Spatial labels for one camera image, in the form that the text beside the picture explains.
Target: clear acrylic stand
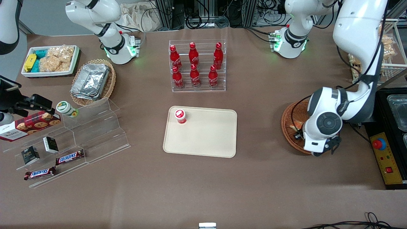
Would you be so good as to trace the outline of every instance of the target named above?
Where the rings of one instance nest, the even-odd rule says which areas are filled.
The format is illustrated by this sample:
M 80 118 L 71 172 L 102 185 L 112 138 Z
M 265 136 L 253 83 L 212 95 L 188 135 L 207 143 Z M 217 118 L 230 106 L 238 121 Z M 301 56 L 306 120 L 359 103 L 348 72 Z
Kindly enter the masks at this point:
M 201 86 L 199 88 L 192 87 L 191 77 L 189 73 L 191 72 L 191 64 L 189 62 L 189 43 L 195 42 L 196 49 L 199 53 L 199 77 L 201 80 Z M 217 42 L 222 43 L 223 51 L 223 63 L 220 70 L 216 70 L 218 73 L 218 87 L 211 89 L 209 87 L 208 74 L 210 71 L 210 66 L 213 65 L 213 52 L 215 51 L 215 45 Z M 226 91 L 226 40 L 170 40 L 169 45 L 175 45 L 177 52 L 179 53 L 182 70 L 182 79 L 184 81 L 184 88 L 176 88 L 172 77 L 172 64 L 169 55 L 171 51 L 168 47 L 168 59 L 170 62 L 170 78 L 171 78 L 171 88 L 173 92 L 216 92 L 216 91 Z
M 21 179 L 27 171 L 38 171 L 55 166 L 55 159 L 85 150 L 85 157 L 57 165 L 57 174 L 46 178 L 25 181 L 35 188 L 53 181 L 85 165 L 99 161 L 107 156 L 129 148 L 126 133 L 120 127 L 116 112 L 119 108 L 110 99 L 101 99 L 78 109 L 78 116 L 62 116 L 61 124 L 55 125 L 33 135 L 14 142 L 5 142 L 5 153 L 15 155 L 16 169 L 21 171 Z M 59 153 L 45 151 L 43 137 L 56 140 Z M 30 146 L 36 147 L 40 159 L 33 164 L 25 165 L 21 152 Z

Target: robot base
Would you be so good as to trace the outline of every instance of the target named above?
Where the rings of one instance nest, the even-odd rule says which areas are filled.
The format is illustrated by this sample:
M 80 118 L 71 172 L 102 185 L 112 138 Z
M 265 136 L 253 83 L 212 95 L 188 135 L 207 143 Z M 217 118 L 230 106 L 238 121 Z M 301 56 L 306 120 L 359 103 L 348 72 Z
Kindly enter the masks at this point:
M 282 57 L 287 59 L 293 59 L 300 55 L 300 53 L 305 49 L 304 43 L 298 43 L 296 48 L 293 48 L 290 43 L 286 40 L 284 33 L 287 30 L 287 27 L 282 28 L 281 30 L 276 30 L 274 33 L 269 35 L 270 42 L 274 42 L 270 44 L 270 48 L 272 52 L 279 53 Z
M 115 64 L 125 64 L 131 59 L 138 57 L 140 52 L 140 40 L 135 40 L 134 36 L 122 34 L 125 39 L 125 45 L 119 50 L 117 54 L 109 53 L 106 48 L 107 57 L 109 57 Z

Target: wicker basket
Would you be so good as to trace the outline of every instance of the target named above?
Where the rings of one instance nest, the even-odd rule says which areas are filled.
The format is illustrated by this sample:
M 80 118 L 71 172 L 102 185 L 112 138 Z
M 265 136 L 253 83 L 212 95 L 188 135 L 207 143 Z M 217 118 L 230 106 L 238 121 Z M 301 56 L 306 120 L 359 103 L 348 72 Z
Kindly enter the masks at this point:
M 311 152 L 304 150 L 304 140 L 296 140 L 294 138 L 294 135 L 296 131 L 290 127 L 292 124 L 291 121 L 291 111 L 293 107 L 295 106 L 297 102 L 289 105 L 283 112 L 282 117 L 281 117 L 281 129 L 284 134 L 284 137 L 287 139 L 287 141 L 298 151 L 301 151 L 305 154 L 311 154 Z M 299 103 L 293 112 L 293 118 L 294 120 L 301 121 L 305 123 L 306 120 L 309 119 L 308 113 L 306 111 L 308 106 L 308 100 L 302 101 Z
M 107 81 L 105 84 L 105 88 L 103 89 L 103 93 L 102 93 L 102 97 L 103 98 L 109 98 L 110 95 L 113 92 L 113 88 L 114 88 L 114 84 L 116 83 L 116 73 L 114 72 L 113 66 L 111 63 L 109 63 L 108 61 L 104 60 L 104 59 L 94 59 L 89 61 L 86 64 L 104 64 L 106 66 L 108 66 L 110 68 L 109 74 L 107 76 Z M 77 73 L 75 74 L 75 78 L 72 82 L 72 85 L 74 85 L 76 79 L 78 78 L 79 72 L 82 70 L 83 66 L 77 71 Z M 93 102 L 95 102 L 96 100 L 90 100 L 90 99 L 80 99 L 80 98 L 76 98 L 75 96 L 73 96 L 71 94 L 72 100 L 76 103 L 79 104 L 81 106 L 85 106 L 88 104 L 91 104 Z

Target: yellow package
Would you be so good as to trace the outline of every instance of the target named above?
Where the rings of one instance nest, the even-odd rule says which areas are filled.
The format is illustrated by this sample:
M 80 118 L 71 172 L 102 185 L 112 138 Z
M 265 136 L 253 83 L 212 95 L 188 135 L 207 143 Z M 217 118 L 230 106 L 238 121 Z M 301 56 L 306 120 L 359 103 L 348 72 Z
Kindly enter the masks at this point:
M 27 58 L 26 62 L 24 63 L 24 70 L 26 71 L 26 73 L 31 71 L 36 60 L 37 60 L 37 55 L 35 55 L 34 53 L 28 55 L 28 58 Z

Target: coca-cola bottle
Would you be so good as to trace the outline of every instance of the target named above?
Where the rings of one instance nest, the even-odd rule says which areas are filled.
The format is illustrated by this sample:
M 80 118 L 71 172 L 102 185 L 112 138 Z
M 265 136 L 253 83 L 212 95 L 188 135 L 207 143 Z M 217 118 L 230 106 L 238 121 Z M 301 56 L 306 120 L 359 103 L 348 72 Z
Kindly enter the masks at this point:
M 173 81 L 174 81 L 174 85 L 175 85 L 176 88 L 184 88 L 185 87 L 184 81 L 182 80 L 182 75 L 178 71 L 177 66 L 173 67 Z
M 213 53 L 213 65 L 215 65 L 216 69 L 221 69 L 223 63 L 223 51 L 222 51 L 222 43 L 216 43 L 216 49 Z
M 209 86 L 210 86 L 210 88 L 216 88 L 218 86 L 218 73 L 216 72 L 215 65 L 212 65 L 210 67 Z
M 191 83 L 192 87 L 198 88 L 201 86 L 201 80 L 199 79 L 199 72 L 197 70 L 196 64 L 191 64 L 191 72 L 189 73 L 191 76 Z
M 177 49 L 175 48 L 175 45 L 170 45 L 170 59 L 171 59 L 171 64 L 176 67 L 178 67 L 178 70 L 182 69 L 182 64 L 181 64 L 181 58 L 179 57 L 179 54 L 177 52 Z
M 195 43 L 191 42 L 189 43 L 189 62 L 191 64 L 196 64 L 197 69 L 199 69 L 199 53 L 195 48 Z

